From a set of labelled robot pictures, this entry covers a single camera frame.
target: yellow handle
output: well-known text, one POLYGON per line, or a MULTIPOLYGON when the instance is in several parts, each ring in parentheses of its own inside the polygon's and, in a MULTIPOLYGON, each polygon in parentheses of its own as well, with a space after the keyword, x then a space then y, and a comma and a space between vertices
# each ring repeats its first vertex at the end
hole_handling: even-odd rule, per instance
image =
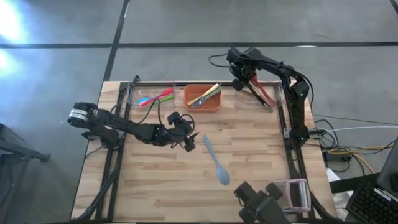
POLYGON ((195 98, 194 100, 191 100, 188 102, 188 106, 192 105, 196 100, 198 100, 201 97, 205 97, 207 95, 209 95, 212 91, 214 91, 215 89, 218 88, 218 84, 213 85, 209 90, 206 91, 206 93, 204 93, 202 96, 199 96, 198 98, 195 98))

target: wooden tabletop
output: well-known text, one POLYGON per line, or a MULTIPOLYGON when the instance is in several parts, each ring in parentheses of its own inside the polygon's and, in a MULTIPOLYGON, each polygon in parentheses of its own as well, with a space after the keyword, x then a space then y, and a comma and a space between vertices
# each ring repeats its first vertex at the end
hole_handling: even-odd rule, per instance
MULTIPOLYGON (((110 110, 116 104, 120 82, 105 82, 98 107, 110 110)), ((265 190, 273 180, 289 179, 285 148, 278 112, 266 113, 236 102, 235 91, 224 87, 221 106, 215 113, 190 113, 195 119, 196 149, 187 153, 177 146, 155 147, 127 135, 124 147, 115 222, 242 222, 241 206, 233 190, 247 181, 254 190, 265 190), (228 170, 231 183, 221 185, 202 137, 206 134, 220 163, 228 170)), ((175 103, 161 109, 164 124, 173 111, 187 113, 183 106, 183 88, 177 87, 175 103)), ((141 120, 145 111, 132 108, 130 119, 141 120)), ((152 110, 145 123, 158 123, 152 110)), ((305 104, 305 123, 312 128, 311 109, 305 104)), ((101 145, 92 141, 88 153, 101 145)), ((326 170, 319 147, 302 148, 310 188, 320 203, 336 215, 326 170)), ((83 213, 98 193, 106 150, 85 160, 72 218, 83 213)), ((108 211, 110 190, 103 215, 108 211)))

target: knife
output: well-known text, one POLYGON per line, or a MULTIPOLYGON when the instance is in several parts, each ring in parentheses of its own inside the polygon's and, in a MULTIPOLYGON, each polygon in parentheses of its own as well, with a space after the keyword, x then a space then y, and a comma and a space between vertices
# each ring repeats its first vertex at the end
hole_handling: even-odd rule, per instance
POLYGON ((196 101, 200 100, 200 98, 204 98, 205 96, 207 96, 208 94, 210 94, 213 90, 218 88, 218 84, 213 85, 209 90, 206 91, 206 93, 204 93, 202 96, 199 96, 198 98, 195 98, 194 100, 191 100, 188 102, 188 106, 192 105, 193 103, 195 103, 196 101))
POLYGON ((200 105, 204 104, 204 102, 206 102, 206 100, 210 99, 211 97, 213 97, 214 95, 216 95, 217 93, 219 93, 221 91, 222 87, 219 86, 215 91, 212 91, 209 95, 205 96, 205 97, 201 97, 199 100, 196 100, 193 103, 193 108, 197 108, 200 105))

